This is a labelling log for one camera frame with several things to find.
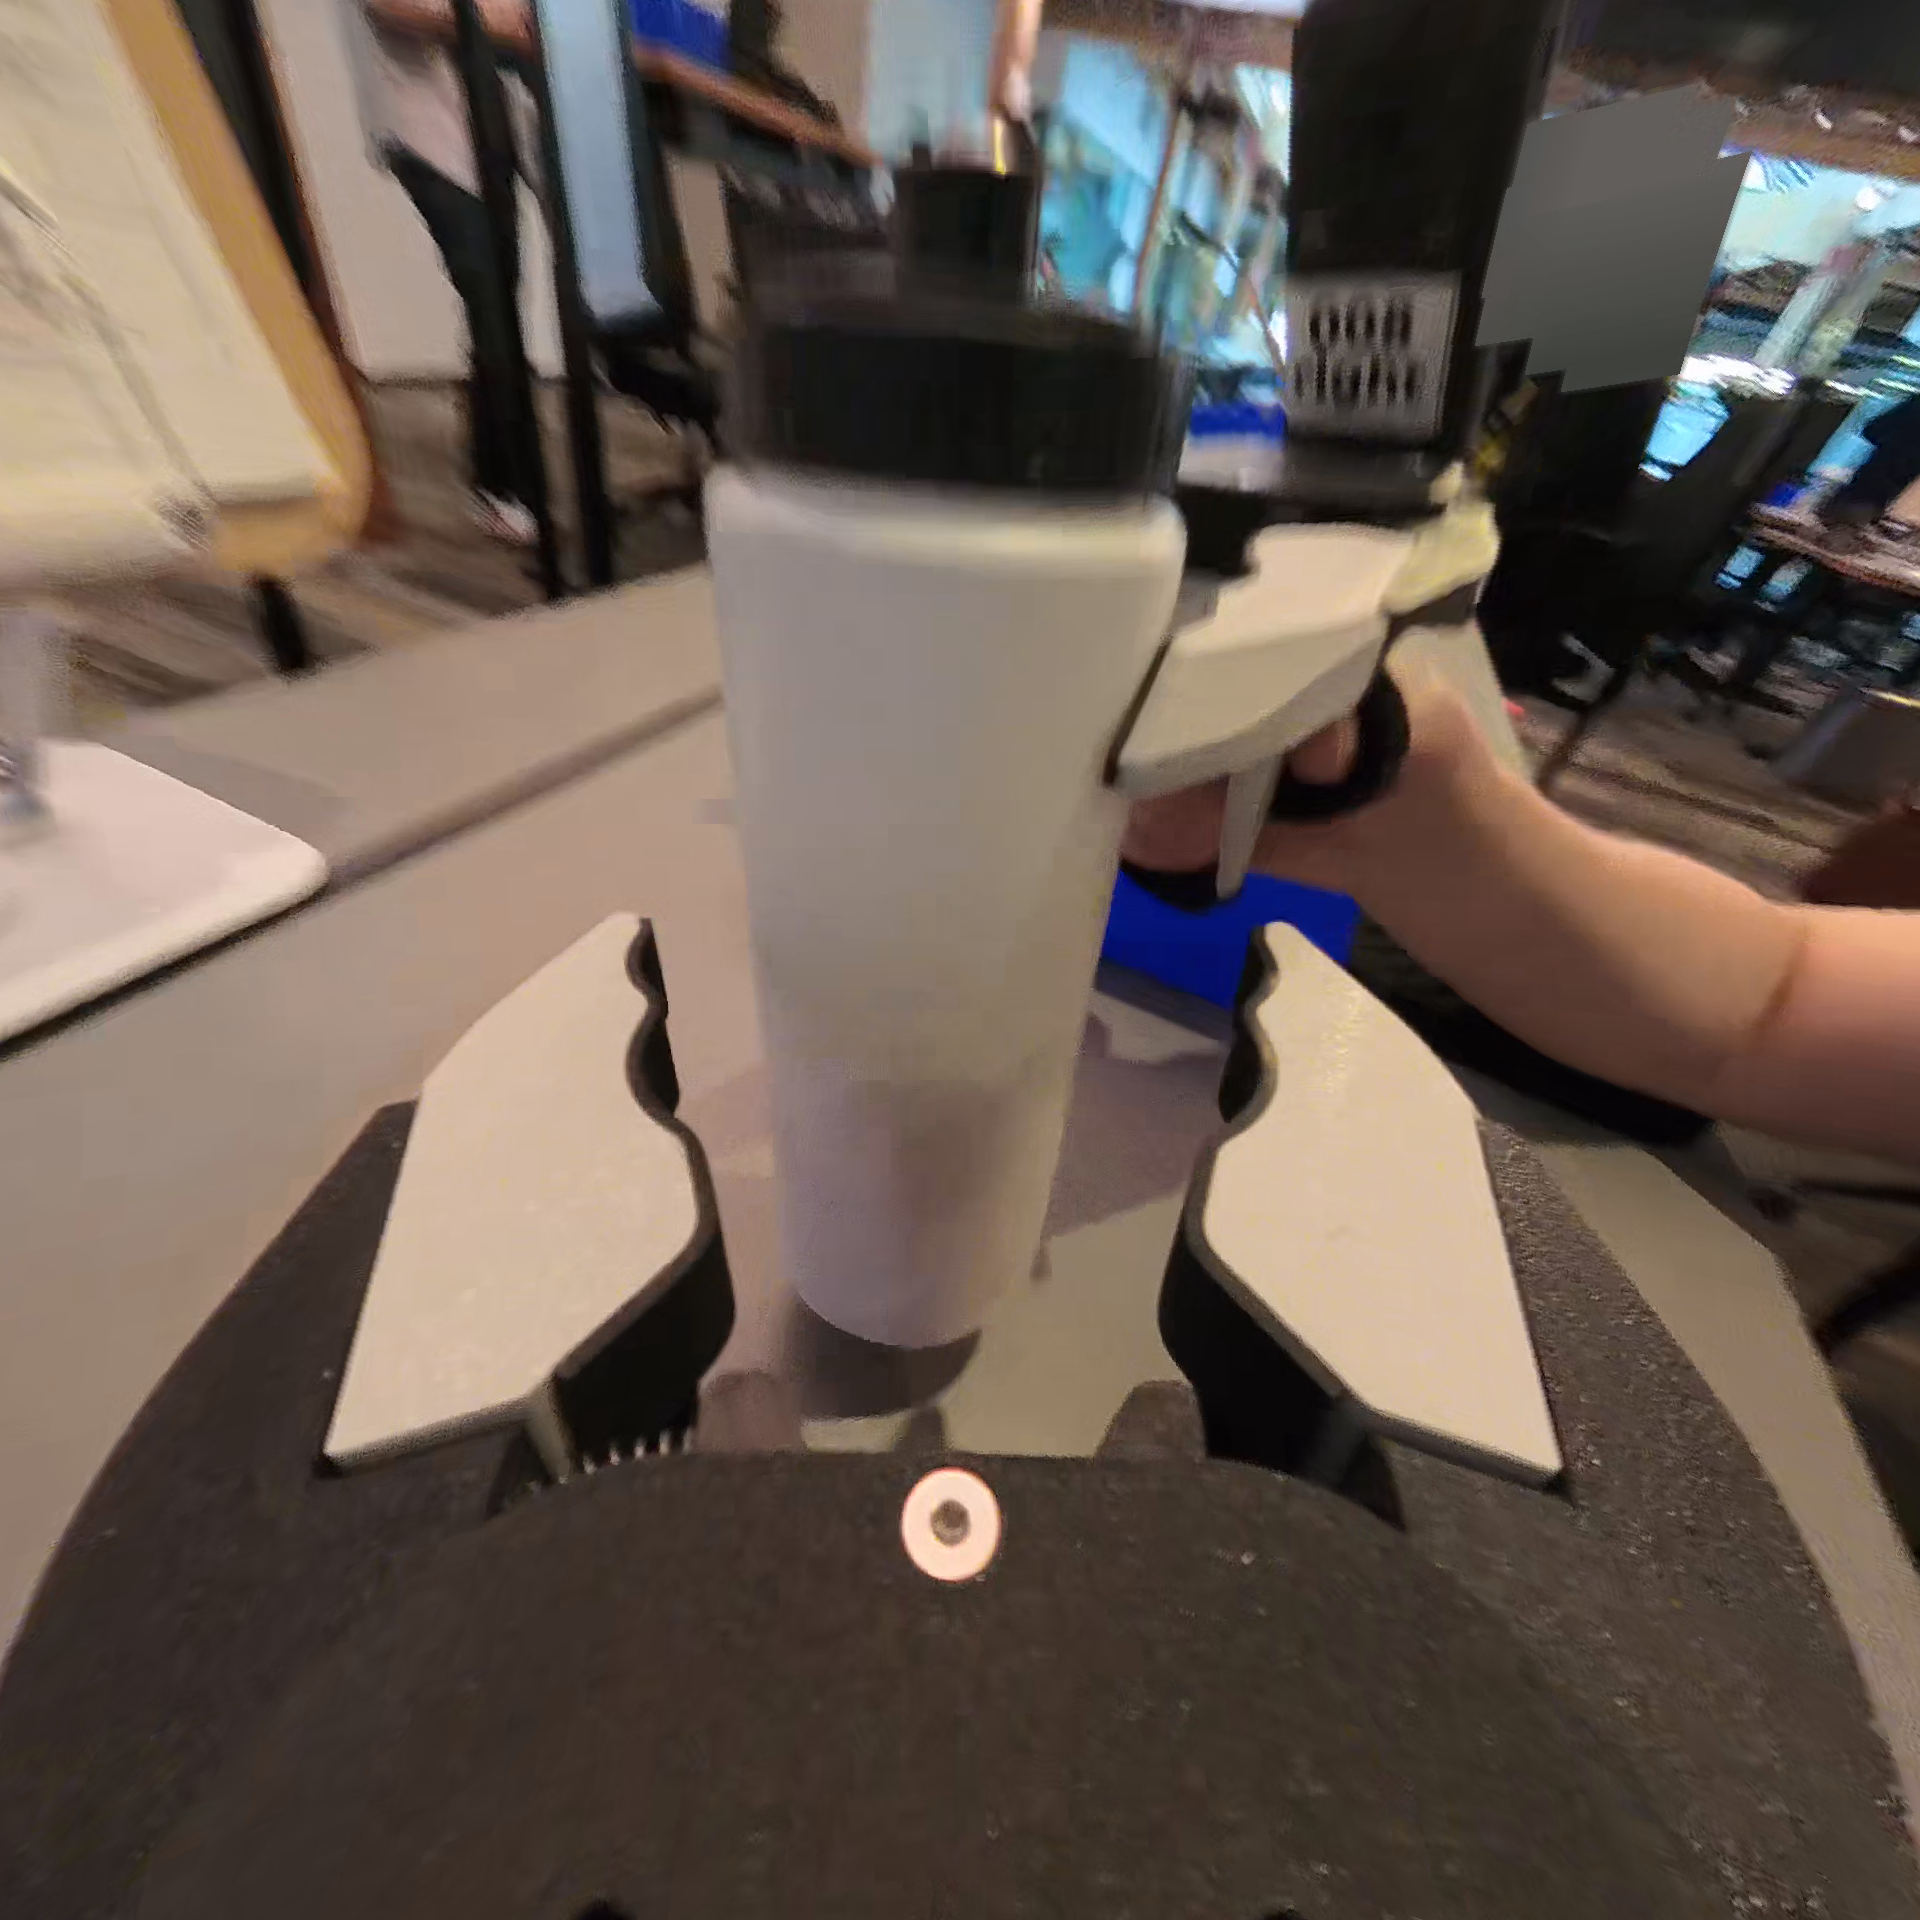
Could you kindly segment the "black bottle lid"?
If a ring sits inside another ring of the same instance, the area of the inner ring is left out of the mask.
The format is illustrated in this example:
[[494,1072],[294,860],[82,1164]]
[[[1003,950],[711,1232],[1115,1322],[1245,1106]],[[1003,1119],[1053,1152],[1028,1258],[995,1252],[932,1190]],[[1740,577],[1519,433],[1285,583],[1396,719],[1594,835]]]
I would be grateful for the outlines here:
[[721,376],[733,460],[969,493],[1163,496],[1188,359],[1037,288],[1037,173],[924,157],[872,236],[783,225],[746,257]]

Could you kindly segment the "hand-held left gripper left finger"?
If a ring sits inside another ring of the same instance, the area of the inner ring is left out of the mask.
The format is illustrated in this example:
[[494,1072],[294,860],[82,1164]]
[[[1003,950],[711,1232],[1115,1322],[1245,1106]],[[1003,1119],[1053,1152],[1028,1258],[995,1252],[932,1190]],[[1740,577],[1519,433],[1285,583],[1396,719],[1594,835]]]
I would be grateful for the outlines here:
[[657,928],[613,914],[428,1076],[322,1438],[331,1469],[507,1434],[567,1479],[685,1439],[733,1301],[666,1018]]

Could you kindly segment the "instruction board on white stand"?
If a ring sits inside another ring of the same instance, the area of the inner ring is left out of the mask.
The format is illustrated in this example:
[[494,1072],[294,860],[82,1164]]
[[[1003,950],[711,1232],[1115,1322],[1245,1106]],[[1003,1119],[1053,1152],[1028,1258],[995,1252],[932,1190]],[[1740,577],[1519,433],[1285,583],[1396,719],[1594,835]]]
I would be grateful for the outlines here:
[[348,503],[327,518],[237,518],[227,532],[241,561],[302,556],[278,573],[193,561],[4,594],[4,1042],[245,936],[327,881],[322,853],[300,835],[116,747],[63,738],[54,671],[64,659],[64,602],[82,589],[207,573],[286,583],[351,546],[372,503],[372,451],[338,359],[300,296],[178,15],[169,4],[105,10],[178,151],[193,200],[220,249],[237,254],[255,316],[268,325],[269,347],[291,350],[297,398],[346,466]]

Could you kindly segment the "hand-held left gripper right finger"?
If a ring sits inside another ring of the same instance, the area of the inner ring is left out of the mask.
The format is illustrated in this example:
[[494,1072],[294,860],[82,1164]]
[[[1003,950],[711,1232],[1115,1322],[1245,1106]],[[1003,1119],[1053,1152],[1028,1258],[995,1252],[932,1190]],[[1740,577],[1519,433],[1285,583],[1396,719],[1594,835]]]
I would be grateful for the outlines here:
[[1381,1444],[1560,1479],[1480,1114],[1285,924],[1250,939],[1219,1117],[1159,1294],[1208,1449],[1326,1488]]

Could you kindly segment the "white plastic bottle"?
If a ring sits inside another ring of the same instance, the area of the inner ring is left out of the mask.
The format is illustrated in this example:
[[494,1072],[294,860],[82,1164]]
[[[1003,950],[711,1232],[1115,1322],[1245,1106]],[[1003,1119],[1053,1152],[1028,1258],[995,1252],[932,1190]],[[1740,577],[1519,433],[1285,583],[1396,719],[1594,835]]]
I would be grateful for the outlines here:
[[1166,496],[729,464],[706,491],[780,1258],[829,1326],[973,1335],[1040,1249],[1172,629]]

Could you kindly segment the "blue plastic bin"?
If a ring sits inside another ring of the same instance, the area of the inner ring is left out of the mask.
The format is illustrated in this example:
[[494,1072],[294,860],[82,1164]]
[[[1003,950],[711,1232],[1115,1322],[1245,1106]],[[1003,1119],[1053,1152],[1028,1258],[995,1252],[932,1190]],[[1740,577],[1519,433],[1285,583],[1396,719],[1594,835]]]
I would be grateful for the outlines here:
[[1265,924],[1295,928],[1339,968],[1347,964],[1360,924],[1359,902],[1272,877],[1248,877],[1234,898],[1214,898],[1201,877],[1198,905],[1159,898],[1124,869],[1112,887],[1101,962],[1143,981],[1229,1008],[1250,940]]

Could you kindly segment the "pale screen on stand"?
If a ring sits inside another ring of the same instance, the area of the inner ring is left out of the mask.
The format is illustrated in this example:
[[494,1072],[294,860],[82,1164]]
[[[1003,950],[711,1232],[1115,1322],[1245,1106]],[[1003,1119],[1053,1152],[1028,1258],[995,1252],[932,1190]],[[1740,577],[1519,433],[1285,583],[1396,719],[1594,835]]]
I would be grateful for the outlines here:
[[618,577],[618,532],[598,416],[598,336],[659,314],[646,277],[646,192],[635,166],[635,73],[625,4],[516,4],[494,27],[476,4],[451,4],[452,59],[467,95],[489,244],[516,215],[516,140],[497,52],[509,51],[534,100],[543,223],[560,341],[565,446],[584,585]]

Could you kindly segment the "printed instruction sheet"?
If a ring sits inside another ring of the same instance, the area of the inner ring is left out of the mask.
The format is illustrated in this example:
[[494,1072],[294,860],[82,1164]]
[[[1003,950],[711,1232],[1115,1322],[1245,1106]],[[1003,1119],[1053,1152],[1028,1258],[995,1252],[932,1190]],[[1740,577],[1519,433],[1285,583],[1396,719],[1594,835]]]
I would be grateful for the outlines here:
[[348,475],[105,4],[4,4],[4,594],[241,561]]

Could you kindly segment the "person's right forearm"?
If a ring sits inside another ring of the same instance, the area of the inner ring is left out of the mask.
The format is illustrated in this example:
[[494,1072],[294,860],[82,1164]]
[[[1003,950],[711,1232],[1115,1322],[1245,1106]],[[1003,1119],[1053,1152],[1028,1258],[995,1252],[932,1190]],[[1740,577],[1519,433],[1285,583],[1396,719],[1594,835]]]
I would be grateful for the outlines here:
[[1776,902],[1511,780],[1367,905],[1513,1040],[1627,1092],[1917,1170],[1917,913]]

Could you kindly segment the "black mesh wrist rest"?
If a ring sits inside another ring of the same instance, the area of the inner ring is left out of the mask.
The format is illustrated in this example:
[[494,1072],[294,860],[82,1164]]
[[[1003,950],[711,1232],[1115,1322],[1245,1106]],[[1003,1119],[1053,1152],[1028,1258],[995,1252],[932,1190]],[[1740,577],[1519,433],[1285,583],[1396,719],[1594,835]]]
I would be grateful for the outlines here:
[[1568,1119],[1648,1150],[1681,1150],[1715,1131],[1715,1119],[1704,1114],[1549,1062],[1535,1044],[1523,1044],[1476,1014],[1372,917],[1359,922],[1346,968],[1359,988],[1373,994],[1447,1065],[1469,1067]]

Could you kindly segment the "black office chair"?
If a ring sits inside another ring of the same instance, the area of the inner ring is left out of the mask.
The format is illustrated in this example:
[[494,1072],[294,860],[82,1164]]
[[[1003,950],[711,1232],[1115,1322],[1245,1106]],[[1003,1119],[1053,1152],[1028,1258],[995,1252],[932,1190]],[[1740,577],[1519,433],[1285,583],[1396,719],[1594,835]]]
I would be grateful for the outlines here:
[[1573,719],[1542,761],[1537,791],[1621,700],[1648,651],[1697,631],[1712,576],[1801,409],[1798,392],[1733,396],[1692,460],[1648,478],[1662,407],[1653,381],[1549,392],[1502,466],[1502,549],[1480,602],[1494,676],[1506,694],[1548,700],[1570,646],[1599,663],[1595,695],[1553,695]]

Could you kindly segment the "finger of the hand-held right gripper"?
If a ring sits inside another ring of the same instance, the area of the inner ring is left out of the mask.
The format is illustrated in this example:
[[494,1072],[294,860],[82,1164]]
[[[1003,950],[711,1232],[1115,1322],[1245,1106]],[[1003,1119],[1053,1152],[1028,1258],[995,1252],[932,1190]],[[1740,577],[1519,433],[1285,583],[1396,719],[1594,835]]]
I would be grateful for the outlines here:
[[1248,573],[1175,629],[1111,756],[1125,801],[1225,785],[1219,853],[1124,877],[1159,902],[1227,902],[1261,830],[1322,826],[1384,796],[1409,723],[1386,676],[1390,602],[1418,532],[1367,522],[1272,527]]
[[1386,620],[1466,620],[1447,606],[1476,608],[1483,583],[1497,561],[1497,519],[1469,466],[1453,464],[1432,485],[1437,518],[1425,518],[1384,592]]

